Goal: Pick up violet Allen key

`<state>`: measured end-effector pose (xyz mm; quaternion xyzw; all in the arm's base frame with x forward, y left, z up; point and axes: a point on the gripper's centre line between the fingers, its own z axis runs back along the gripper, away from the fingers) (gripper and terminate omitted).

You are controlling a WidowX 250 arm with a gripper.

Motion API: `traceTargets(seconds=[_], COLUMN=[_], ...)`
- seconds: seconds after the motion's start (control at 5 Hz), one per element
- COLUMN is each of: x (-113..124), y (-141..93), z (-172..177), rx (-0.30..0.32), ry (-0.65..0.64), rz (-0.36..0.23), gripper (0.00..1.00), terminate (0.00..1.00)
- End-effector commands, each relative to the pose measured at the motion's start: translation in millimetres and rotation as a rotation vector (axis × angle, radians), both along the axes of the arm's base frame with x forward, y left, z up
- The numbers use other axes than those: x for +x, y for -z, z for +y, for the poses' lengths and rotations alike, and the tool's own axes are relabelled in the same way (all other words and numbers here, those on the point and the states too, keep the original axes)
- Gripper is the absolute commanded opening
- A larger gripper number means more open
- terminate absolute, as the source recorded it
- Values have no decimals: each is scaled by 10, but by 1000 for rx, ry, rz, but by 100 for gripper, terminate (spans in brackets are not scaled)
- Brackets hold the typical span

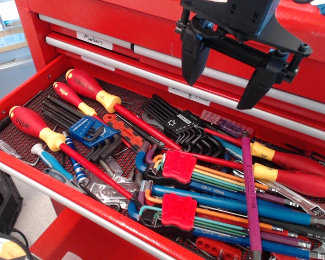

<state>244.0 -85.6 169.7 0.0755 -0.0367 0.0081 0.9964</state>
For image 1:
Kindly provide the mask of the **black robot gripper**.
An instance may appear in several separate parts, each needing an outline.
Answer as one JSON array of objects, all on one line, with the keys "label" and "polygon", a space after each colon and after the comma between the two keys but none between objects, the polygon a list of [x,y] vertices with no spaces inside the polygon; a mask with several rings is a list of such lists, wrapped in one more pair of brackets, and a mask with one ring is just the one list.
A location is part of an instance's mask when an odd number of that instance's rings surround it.
[{"label": "black robot gripper", "polygon": [[[180,1],[176,31],[182,41],[182,74],[192,86],[210,49],[255,69],[237,109],[252,109],[274,83],[291,82],[311,47],[279,24],[279,1]],[[269,70],[276,65],[276,71]]]}]

